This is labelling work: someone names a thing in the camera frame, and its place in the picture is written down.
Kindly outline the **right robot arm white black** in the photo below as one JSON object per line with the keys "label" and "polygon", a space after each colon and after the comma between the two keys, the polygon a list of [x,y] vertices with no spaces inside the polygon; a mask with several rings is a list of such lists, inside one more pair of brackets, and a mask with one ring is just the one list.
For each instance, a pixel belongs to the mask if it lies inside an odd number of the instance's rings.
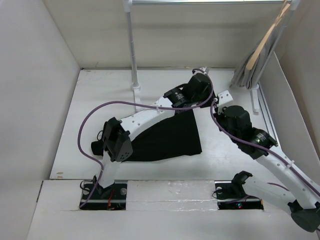
{"label": "right robot arm white black", "polygon": [[286,212],[303,230],[313,233],[320,229],[320,186],[290,160],[277,141],[266,131],[253,127],[250,114],[239,105],[226,107],[222,113],[210,109],[212,120],[237,147],[269,170],[282,184],[260,181],[246,171],[231,181],[237,197],[254,196]]}

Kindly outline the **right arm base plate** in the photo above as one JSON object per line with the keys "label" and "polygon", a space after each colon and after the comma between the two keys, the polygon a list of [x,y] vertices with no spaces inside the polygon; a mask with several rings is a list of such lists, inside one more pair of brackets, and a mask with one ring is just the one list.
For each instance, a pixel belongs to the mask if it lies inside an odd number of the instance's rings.
{"label": "right arm base plate", "polygon": [[218,210],[264,210],[261,199],[245,193],[236,193],[231,189],[230,180],[215,180],[214,186],[211,196],[217,200]]}

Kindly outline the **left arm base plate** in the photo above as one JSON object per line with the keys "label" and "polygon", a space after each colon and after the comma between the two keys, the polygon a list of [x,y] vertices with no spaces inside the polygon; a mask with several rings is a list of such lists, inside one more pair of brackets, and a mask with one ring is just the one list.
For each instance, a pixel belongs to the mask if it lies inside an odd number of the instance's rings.
{"label": "left arm base plate", "polygon": [[121,211],[126,209],[127,202],[127,181],[116,181],[110,187],[99,191],[99,185],[93,190],[92,181],[82,181],[82,190],[79,209],[84,211]]}

